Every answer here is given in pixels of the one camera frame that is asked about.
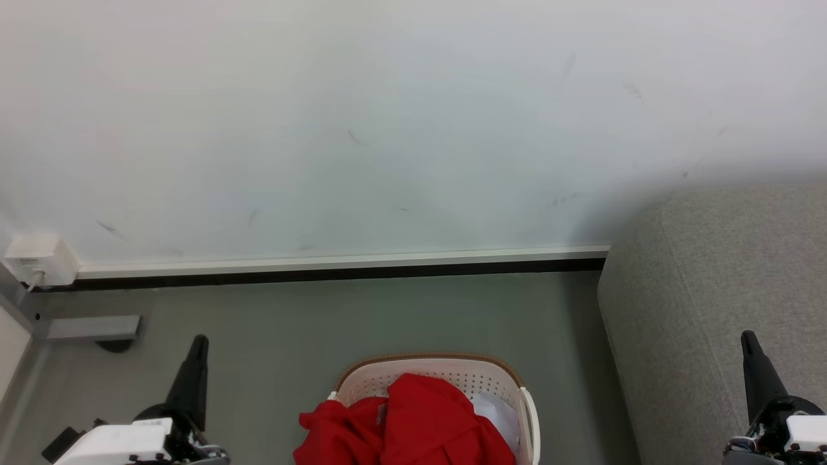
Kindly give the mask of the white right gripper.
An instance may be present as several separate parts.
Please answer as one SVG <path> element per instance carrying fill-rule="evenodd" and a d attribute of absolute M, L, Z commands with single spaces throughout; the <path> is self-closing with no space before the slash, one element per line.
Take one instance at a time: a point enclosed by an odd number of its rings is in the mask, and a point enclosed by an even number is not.
<path fill-rule="evenodd" d="M 824 464 L 826 415 L 809 400 L 788 397 L 753 331 L 741 334 L 750 427 L 724 447 L 724 464 Z"/>

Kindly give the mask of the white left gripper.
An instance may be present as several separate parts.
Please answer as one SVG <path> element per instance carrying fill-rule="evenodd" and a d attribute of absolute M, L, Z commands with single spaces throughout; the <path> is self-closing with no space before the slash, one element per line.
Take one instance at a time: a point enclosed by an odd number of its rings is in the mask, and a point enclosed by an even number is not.
<path fill-rule="evenodd" d="M 130 424 L 101 424 L 57 453 L 56 464 L 228 464 L 206 429 L 209 339 L 195 336 L 169 394 L 168 404 L 146 409 Z"/>

